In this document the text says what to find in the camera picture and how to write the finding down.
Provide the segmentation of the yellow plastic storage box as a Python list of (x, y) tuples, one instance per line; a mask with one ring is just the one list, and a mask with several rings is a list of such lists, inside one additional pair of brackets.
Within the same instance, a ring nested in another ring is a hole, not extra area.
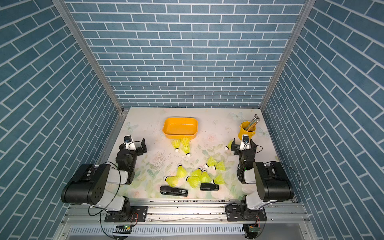
[(168, 139), (194, 139), (198, 132), (195, 118), (170, 117), (165, 120), (163, 133)]

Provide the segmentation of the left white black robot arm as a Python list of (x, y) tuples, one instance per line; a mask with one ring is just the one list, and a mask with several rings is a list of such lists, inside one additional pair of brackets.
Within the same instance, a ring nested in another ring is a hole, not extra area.
[(107, 211), (106, 222), (125, 222), (132, 217), (137, 218), (138, 213), (145, 208), (133, 208), (127, 197), (106, 190), (106, 185), (121, 187), (131, 184), (135, 177), (137, 157), (147, 151), (145, 139), (136, 142), (131, 136), (125, 136), (115, 163), (82, 164), (78, 168), (61, 193), (62, 202)]

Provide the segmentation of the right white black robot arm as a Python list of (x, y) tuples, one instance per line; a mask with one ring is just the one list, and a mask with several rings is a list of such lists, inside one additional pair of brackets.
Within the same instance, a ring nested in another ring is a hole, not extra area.
[(258, 145), (248, 136), (243, 136), (240, 144), (233, 140), (227, 149), (239, 156), (237, 177), (245, 185), (255, 185), (256, 190), (245, 195), (239, 204), (232, 203), (225, 207), (229, 222), (266, 221), (264, 207), (277, 202), (291, 200), (294, 188), (282, 166), (282, 163), (255, 161), (260, 151)]

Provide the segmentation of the yellow pen cup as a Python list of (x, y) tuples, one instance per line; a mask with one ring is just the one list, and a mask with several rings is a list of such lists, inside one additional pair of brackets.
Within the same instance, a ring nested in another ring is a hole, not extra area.
[(240, 140), (242, 140), (243, 136), (245, 136), (245, 135), (249, 136), (250, 139), (252, 138), (252, 136), (255, 135), (256, 126), (253, 126), (252, 128), (250, 128), (250, 130), (248, 130), (248, 126), (250, 123), (251, 122), (249, 122), (249, 121), (245, 121), (240, 125), (240, 131), (238, 134), (238, 138)]

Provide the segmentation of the bundle of pencils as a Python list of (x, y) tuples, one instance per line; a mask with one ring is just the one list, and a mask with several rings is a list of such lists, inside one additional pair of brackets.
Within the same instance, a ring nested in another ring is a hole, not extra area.
[(258, 117), (257, 114), (255, 114), (253, 119), (250, 121), (249, 125), (245, 128), (245, 130), (248, 132), (252, 132), (259, 121), (260, 121), (260, 118)]

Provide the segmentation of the large black stapler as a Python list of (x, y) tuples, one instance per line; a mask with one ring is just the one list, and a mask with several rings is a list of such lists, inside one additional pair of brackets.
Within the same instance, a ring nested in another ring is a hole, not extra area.
[(176, 196), (176, 197), (187, 197), (188, 196), (188, 190), (180, 189), (180, 188), (173, 188), (170, 186), (161, 186), (160, 187), (160, 193), (162, 195)]

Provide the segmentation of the yellow shuttlecock front upright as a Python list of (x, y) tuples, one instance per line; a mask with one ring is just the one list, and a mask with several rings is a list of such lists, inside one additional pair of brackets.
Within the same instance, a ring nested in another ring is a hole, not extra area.
[(211, 183), (212, 179), (206, 170), (203, 170), (200, 176), (201, 183)]

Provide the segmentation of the small black stapler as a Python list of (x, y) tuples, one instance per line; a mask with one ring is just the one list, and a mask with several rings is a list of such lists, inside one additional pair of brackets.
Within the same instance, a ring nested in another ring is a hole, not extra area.
[(213, 191), (217, 192), (219, 190), (219, 185), (211, 184), (211, 183), (201, 183), (200, 185), (201, 191)]

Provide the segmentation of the yellow shuttlecock middle small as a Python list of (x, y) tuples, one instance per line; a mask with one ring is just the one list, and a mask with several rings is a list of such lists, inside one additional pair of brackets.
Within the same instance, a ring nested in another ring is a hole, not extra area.
[(197, 168), (195, 171), (191, 173), (191, 177), (201, 177), (203, 169), (202, 168)]

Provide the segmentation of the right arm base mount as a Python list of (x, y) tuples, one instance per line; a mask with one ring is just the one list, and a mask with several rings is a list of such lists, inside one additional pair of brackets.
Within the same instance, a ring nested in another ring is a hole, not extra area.
[(264, 210), (250, 210), (236, 203), (225, 206), (225, 213), (228, 222), (264, 222), (267, 220)]

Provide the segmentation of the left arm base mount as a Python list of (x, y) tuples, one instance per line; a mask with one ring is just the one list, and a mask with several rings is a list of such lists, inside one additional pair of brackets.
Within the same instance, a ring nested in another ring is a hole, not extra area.
[(146, 220), (148, 206), (123, 207), (118, 212), (108, 212), (105, 217), (106, 223), (141, 223)]

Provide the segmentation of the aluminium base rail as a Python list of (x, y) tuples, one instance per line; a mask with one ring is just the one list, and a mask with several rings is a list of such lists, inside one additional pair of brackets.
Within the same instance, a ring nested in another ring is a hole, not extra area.
[[(239, 200), (137, 199), (132, 206), (147, 206), (146, 224), (227, 224), (225, 206)], [(265, 207), (267, 223), (307, 224), (310, 218), (303, 204), (291, 201)], [(96, 225), (100, 216), (91, 217), (88, 207), (71, 205), (62, 225)]]

